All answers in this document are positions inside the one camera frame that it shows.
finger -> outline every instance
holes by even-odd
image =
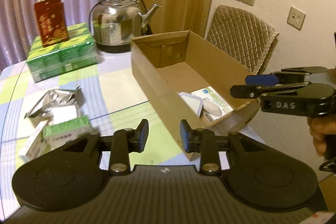
[[[327,150],[327,143],[321,142],[318,139],[313,138],[313,145],[315,147],[316,153],[319,157],[323,156],[323,154]]]
[[[323,142],[325,140],[325,135],[321,134],[321,133],[318,133],[316,132],[316,130],[314,128],[309,128],[309,131],[310,131],[310,135],[319,140],[320,142]]]
[[[336,114],[331,114],[327,117],[314,118],[311,121],[311,127],[321,134],[336,134]]]
[[[313,118],[311,118],[311,117],[307,117],[307,123],[308,123],[308,125],[309,126],[311,126],[311,121],[313,120]]]

small green box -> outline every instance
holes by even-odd
[[[79,116],[67,122],[45,127],[43,129],[43,140],[48,143],[52,149],[56,149],[92,131],[93,128],[88,116]]]
[[[67,30],[72,31],[72,30],[78,30],[78,29],[82,29],[82,28],[89,29],[89,25],[86,22],[78,23],[78,24],[67,27]]]
[[[70,32],[74,37],[49,47],[42,47],[41,40],[35,38],[27,58],[35,82],[97,63],[95,40],[88,27],[73,28]]]

metal screw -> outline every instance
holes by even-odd
[[[219,166],[217,164],[204,164],[202,166],[202,169],[206,172],[216,172],[219,169]]]
[[[127,166],[125,164],[113,164],[111,170],[114,172],[124,172],[127,170]]]

quilted chair cushion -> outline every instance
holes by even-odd
[[[278,32],[242,9],[219,5],[207,41],[225,51],[253,74],[262,73],[272,55]]]

checkered tablecloth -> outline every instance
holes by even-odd
[[[122,128],[136,128],[145,118],[150,134],[143,153],[131,153],[131,165],[190,164],[134,79],[130,54],[103,54],[98,65],[82,68],[34,83],[25,62],[3,70],[0,76],[0,220],[8,218],[19,204],[11,188],[11,179],[23,162],[17,157],[34,127],[24,115],[50,89],[75,89],[84,97],[82,113],[101,135]],[[243,130],[260,140],[250,128]],[[228,168],[225,153],[222,167]],[[104,152],[100,167],[107,169],[109,153]]]

